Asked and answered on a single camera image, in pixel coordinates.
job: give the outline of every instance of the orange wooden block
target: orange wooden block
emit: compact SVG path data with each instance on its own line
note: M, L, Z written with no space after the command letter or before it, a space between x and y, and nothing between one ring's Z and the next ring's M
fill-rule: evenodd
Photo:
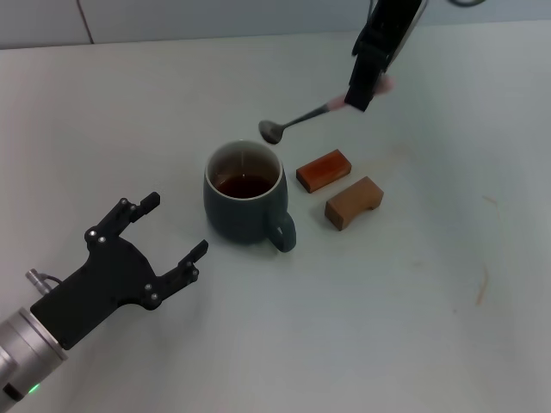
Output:
M324 155L296 170L296 179L310 194L347 176L352 165L339 150Z

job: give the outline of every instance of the green indicator light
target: green indicator light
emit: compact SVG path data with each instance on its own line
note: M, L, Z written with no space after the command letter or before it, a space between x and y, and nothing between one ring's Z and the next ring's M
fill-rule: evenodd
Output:
M40 383L38 385L36 385L35 387L33 387L31 390L29 390L28 394L31 394L31 393L37 391L39 387L40 387Z

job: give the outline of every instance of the spoon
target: spoon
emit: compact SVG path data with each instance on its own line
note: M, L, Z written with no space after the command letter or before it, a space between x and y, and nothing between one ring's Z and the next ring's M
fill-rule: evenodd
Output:
M283 138L283 131L285 131L288 127L304 122L305 120L315 118L321 114L326 114L327 112L333 112L335 110L339 110L340 108L344 108L346 106L346 103L344 103L344 97L345 95L342 95L336 97L335 99L331 99L325 105L315 108L312 112L303 114L300 118L291 120L285 125L279 125L271 120L262 120L258 124L258 131L260 131L260 134L266 142L272 145L277 145Z

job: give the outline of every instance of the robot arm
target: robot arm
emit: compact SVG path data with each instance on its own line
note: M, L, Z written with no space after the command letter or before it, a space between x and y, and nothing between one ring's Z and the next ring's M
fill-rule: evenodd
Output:
M356 64L344 101L363 112L375 86L398 56L423 14L428 0L380 0L361 31L352 55Z
M51 288L45 275L28 272L27 278L43 297L31 306L30 313L20 309L0 324L0 413L31 392L66 360L64 350L75 346L117 308L136 304L155 310L163 300L197 281L195 263L207 253L207 241L157 277L136 247L120 238L129 224L159 204L157 193L138 206L120 200L98 225L86 231L90 252L86 263L57 287Z

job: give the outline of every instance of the brown wooden block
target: brown wooden block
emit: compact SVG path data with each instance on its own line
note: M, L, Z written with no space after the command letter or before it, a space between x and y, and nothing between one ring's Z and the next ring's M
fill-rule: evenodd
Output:
M324 155L296 170L296 179L310 194L318 189L347 176L352 165L340 150Z
M381 204L383 194L382 190L365 176L328 200L325 204L325 216L342 231L359 213L376 209Z

